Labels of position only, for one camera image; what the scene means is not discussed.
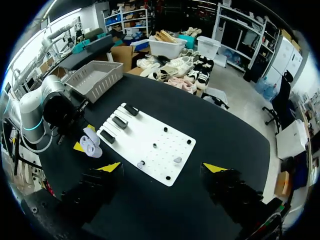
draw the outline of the shelf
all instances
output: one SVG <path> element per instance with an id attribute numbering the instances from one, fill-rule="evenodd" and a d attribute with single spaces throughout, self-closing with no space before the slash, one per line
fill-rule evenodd
<path id="1" fill-rule="evenodd" d="M 117 14 L 113 14 L 113 15 L 111 15 L 111 16 L 107 16 L 107 17 L 104 18 L 104 20 L 109 19 L 109 18 L 112 18 L 112 17 L 115 17 L 115 16 L 117 16 L 117 15 L 119 15 L 119 14 L 120 14 L 120 12 L 117 13 Z"/>
<path id="2" fill-rule="evenodd" d="M 227 49 L 230 49 L 231 51 L 234 51 L 235 53 L 237 53 L 237 54 L 245 57 L 246 59 L 249 59 L 249 60 L 252 59 L 251 57 L 245 55 L 244 53 L 242 53 L 242 52 L 240 52 L 240 51 L 238 51 L 238 50 L 233 49 L 232 47 L 229 47 L 229 46 L 226 46 L 226 45 L 223 45 L 223 44 L 221 44 L 221 46 L 222 46 L 222 47 L 225 47 L 225 48 L 227 48 Z"/>
<path id="3" fill-rule="evenodd" d="M 111 23 L 111 24 L 108 24 L 108 25 L 105 25 L 106 27 L 110 27 L 112 25 L 116 25 L 116 24 L 121 24 L 121 21 L 117 21 L 117 22 L 114 22 L 114 23 Z"/>
<path id="4" fill-rule="evenodd" d="M 129 14 L 129 13 L 134 13 L 134 12 L 138 12 L 138 11 L 145 11 L 145 10 L 146 10 L 145 8 L 140 8 L 140 9 L 137 9 L 137 10 L 126 11 L 126 12 L 123 12 L 122 14 Z"/>
<path id="5" fill-rule="evenodd" d="M 133 26 L 133 27 L 125 27 L 124 29 L 146 29 L 147 26 Z"/>
<path id="6" fill-rule="evenodd" d="M 147 19 L 146 17 L 140 17 L 140 18 L 132 18 L 132 19 L 128 19 L 128 20 L 124 20 L 123 22 L 130 22 L 130 21 L 134 21 L 134 20 L 141 20 L 141 19 Z"/>
<path id="7" fill-rule="evenodd" d="M 220 7 L 221 7 L 222 9 L 227 9 L 227 10 L 230 10 L 230 11 L 232 11 L 232 12 L 235 12 L 235 13 L 237 13 L 237 14 L 239 14 L 239 15 L 241 15 L 241 16 L 243 16 L 243 17 L 245 17 L 245 18 L 249 19 L 249 20 L 251 20 L 252 22 L 254 22 L 254 23 L 256 23 L 256 24 L 260 25 L 261 27 L 264 25 L 263 23 L 261 23 L 261 22 L 259 22 L 259 21 L 255 20 L 254 18 L 252 18 L 252 17 L 250 17 L 250 16 L 248 16 L 248 15 L 246 15 L 246 14 L 242 13 L 242 12 L 239 12 L 239 11 L 237 11 L 237 10 L 235 10 L 235 9 L 231 8 L 231 7 L 224 6 L 224 5 L 222 5 L 222 4 L 220 5 Z"/>
<path id="8" fill-rule="evenodd" d="M 227 20 L 229 20 L 229 21 L 232 21 L 232 22 L 234 22 L 234 23 L 237 23 L 237 24 L 243 26 L 243 27 L 246 28 L 246 29 L 251 30 L 252 32 L 254 32 L 254 33 L 258 34 L 258 35 L 261 35 L 260 32 L 258 32 L 257 30 L 255 30 L 253 27 L 248 26 L 247 24 L 243 24 L 242 22 L 240 22 L 240 21 L 238 21 L 238 20 L 235 20 L 235 19 L 233 19 L 233 18 L 231 18 L 231 17 L 225 16 L 225 15 L 219 14 L 219 16 L 220 16 L 221 18 L 223 18 L 223 19 L 227 19 Z"/>
<path id="9" fill-rule="evenodd" d="M 272 51 L 270 48 L 268 48 L 266 45 L 261 44 L 261 46 L 264 46 L 266 49 L 268 49 L 271 53 L 274 53 L 274 51 Z"/>
<path id="10" fill-rule="evenodd" d="M 232 61 L 227 60 L 227 64 L 230 64 L 231 66 L 234 66 L 237 69 L 240 69 L 241 71 L 245 72 L 246 70 L 243 67 L 238 66 L 237 64 L 233 63 Z"/>
<path id="11" fill-rule="evenodd" d="M 270 37 L 272 37 L 274 40 L 276 40 L 270 33 L 268 33 L 267 31 L 264 31 L 265 34 L 268 34 Z"/>

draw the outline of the white sneaker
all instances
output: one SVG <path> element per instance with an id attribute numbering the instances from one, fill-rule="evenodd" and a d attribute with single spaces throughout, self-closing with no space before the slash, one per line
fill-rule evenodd
<path id="1" fill-rule="evenodd" d="M 156 72 L 160 67 L 161 65 L 158 62 L 151 64 L 140 73 L 140 76 L 145 78 L 149 76 L 149 74 Z"/>

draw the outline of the black chair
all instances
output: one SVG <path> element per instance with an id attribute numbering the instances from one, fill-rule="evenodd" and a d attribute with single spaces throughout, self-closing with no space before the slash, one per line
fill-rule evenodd
<path id="1" fill-rule="evenodd" d="M 265 125 L 275 121 L 277 128 L 276 135 L 279 133 L 280 127 L 284 130 L 295 120 L 288 108 L 289 95 L 291 91 L 290 83 L 292 83 L 293 80 L 294 78 L 291 73 L 286 71 L 282 76 L 279 94 L 271 102 L 273 109 L 268 109 L 265 106 L 262 108 L 263 111 L 267 110 L 272 115 L 272 119 L 266 121 Z"/>

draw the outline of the black device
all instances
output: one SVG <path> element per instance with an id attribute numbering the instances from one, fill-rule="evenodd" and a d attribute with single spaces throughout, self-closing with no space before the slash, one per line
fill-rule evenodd
<path id="1" fill-rule="evenodd" d="M 235 223 L 242 226 L 237 240 L 275 239 L 282 231 L 282 221 L 290 205 L 278 199 L 262 202 L 263 192 L 255 191 L 240 179 L 234 169 L 212 172 L 202 163 L 200 175 L 214 204 L 223 209 Z"/>

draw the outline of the desk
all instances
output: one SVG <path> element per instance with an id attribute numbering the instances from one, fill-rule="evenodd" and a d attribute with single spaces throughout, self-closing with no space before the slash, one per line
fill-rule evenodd
<path id="1" fill-rule="evenodd" d="M 113 47 L 112 37 L 106 36 L 106 39 L 98 39 L 93 42 L 90 49 L 85 48 L 82 52 L 71 54 L 63 62 L 59 64 L 59 67 L 68 71 L 74 71 L 81 68 L 83 65 L 88 64 L 101 54 L 108 53 Z"/>
<path id="2" fill-rule="evenodd" d="M 268 140 L 214 104 L 127 73 L 95 104 L 86 107 L 85 117 L 98 129 L 121 103 L 130 103 L 196 139 L 174 185 L 167 187 L 144 174 L 103 142 L 103 155 L 96 159 L 73 150 L 74 142 L 65 138 L 60 146 L 53 140 L 49 149 L 39 154 L 55 195 L 60 198 L 61 192 L 72 188 L 88 168 L 122 162 L 121 188 L 91 222 L 96 233 L 117 240 L 235 239 L 241 226 L 211 201 L 201 183 L 200 165 L 205 162 L 234 168 L 250 187 L 263 191 L 270 160 Z"/>

